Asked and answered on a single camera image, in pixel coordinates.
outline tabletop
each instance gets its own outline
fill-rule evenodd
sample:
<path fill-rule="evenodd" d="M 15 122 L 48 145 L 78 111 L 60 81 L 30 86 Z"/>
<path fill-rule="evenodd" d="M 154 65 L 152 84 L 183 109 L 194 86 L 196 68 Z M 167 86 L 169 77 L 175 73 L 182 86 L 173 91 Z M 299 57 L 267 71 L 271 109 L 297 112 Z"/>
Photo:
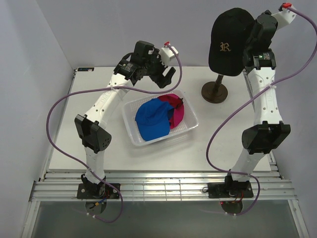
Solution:
<path fill-rule="evenodd" d="M 94 71 L 78 71 L 71 92 L 106 87 L 113 73 L 113 67 L 95 67 Z M 176 69 L 172 85 L 179 78 Z M 249 100 L 249 93 L 243 75 L 227 77 L 223 84 L 228 89 L 228 97 L 221 104 L 211 104 L 201 96 L 202 86 L 215 81 L 217 74 L 209 67 L 183 67 L 183 78 L 179 85 L 188 101 L 192 104 L 199 126 L 182 135 L 156 142 L 147 146 L 134 146 L 127 134 L 122 117 L 122 106 L 132 100 L 146 97 L 147 94 L 130 91 L 108 121 L 107 132 L 112 141 L 105 152 L 104 169 L 107 171 L 214 171 L 206 161 L 206 147 L 214 131 L 238 107 Z M 162 91 L 149 77 L 144 77 L 135 87 L 150 91 Z M 100 92 L 72 96 L 68 99 L 62 117 L 56 144 L 62 150 L 86 161 L 84 146 L 78 137 L 74 119 L 85 112 L 98 99 Z M 220 130 L 210 148 L 210 159 L 222 169 L 234 166 L 242 150 L 242 132 L 253 126 L 254 111 L 248 105 Z M 54 150 L 49 170 L 82 170 L 84 167 L 76 161 Z M 255 171 L 270 171 L 268 156 L 258 163 Z"/>

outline gold logo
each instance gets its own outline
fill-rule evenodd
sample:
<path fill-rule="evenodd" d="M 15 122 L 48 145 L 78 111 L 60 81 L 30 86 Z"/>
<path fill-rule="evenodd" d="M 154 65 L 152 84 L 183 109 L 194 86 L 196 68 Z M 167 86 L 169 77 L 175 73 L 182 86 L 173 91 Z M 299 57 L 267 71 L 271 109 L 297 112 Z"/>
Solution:
<path fill-rule="evenodd" d="M 220 51 L 231 51 L 231 50 L 229 49 L 229 44 L 228 44 L 228 43 L 221 42 L 221 43 L 220 43 L 220 47 L 221 47 L 221 50 L 220 50 Z"/>

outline blue cap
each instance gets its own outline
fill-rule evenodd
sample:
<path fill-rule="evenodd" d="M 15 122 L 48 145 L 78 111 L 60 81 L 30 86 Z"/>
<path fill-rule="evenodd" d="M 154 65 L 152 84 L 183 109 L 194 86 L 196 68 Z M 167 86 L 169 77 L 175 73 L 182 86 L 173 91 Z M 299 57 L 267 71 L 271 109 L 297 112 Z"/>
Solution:
<path fill-rule="evenodd" d="M 154 140 L 169 134 L 169 119 L 174 107 L 168 102 L 154 98 L 138 109 L 135 116 L 140 135 L 145 141 Z"/>

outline white plastic basket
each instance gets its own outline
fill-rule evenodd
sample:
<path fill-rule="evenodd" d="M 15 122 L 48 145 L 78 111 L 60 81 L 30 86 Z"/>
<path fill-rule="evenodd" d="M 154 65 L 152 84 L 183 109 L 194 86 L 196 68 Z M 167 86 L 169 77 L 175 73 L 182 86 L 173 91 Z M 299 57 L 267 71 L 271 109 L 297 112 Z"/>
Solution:
<path fill-rule="evenodd" d="M 136 115 L 139 107 L 142 104 L 144 104 L 145 102 L 147 102 L 153 98 L 157 98 L 158 96 L 164 95 L 164 94 L 150 95 L 150 96 L 126 103 L 123 106 L 123 108 L 122 108 L 123 120 L 125 123 L 125 127 L 127 128 L 129 137 L 131 138 L 131 141 L 134 145 L 136 145 L 136 146 L 148 145 L 148 144 L 160 141 L 160 140 L 170 138 L 172 136 L 176 136 L 176 135 L 188 132 L 188 131 L 198 127 L 199 123 L 197 120 L 196 113 L 195 113 L 193 107 L 191 106 L 191 104 L 189 103 L 189 101 L 187 100 L 185 94 L 179 89 L 175 89 L 169 93 L 174 93 L 178 97 L 183 98 L 184 111 L 185 111 L 184 119 L 177 127 L 171 129 L 168 135 L 154 139 L 154 140 L 145 141 L 141 137 L 141 135 L 139 133 L 138 125 L 135 122 L 135 115 Z"/>

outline baseball cap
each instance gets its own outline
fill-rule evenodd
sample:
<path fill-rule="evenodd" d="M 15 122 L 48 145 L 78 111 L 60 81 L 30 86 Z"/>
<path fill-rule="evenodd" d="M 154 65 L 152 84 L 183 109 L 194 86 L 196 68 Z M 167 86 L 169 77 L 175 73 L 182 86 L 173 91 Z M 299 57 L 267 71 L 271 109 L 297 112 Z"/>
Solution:
<path fill-rule="evenodd" d="M 243 66 L 243 50 L 254 23 L 244 9 L 233 8 L 222 13 L 211 31 L 209 67 L 218 74 L 239 75 Z"/>
<path fill-rule="evenodd" d="M 177 127 L 184 118 L 184 103 L 183 99 L 178 97 L 176 94 L 166 94 L 158 97 L 163 102 L 168 102 L 174 107 L 174 114 L 169 120 L 170 129 Z"/>
<path fill-rule="evenodd" d="M 135 116 L 141 137 L 149 141 L 168 135 L 173 111 L 174 107 L 158 98 L 142 104 Z"/>

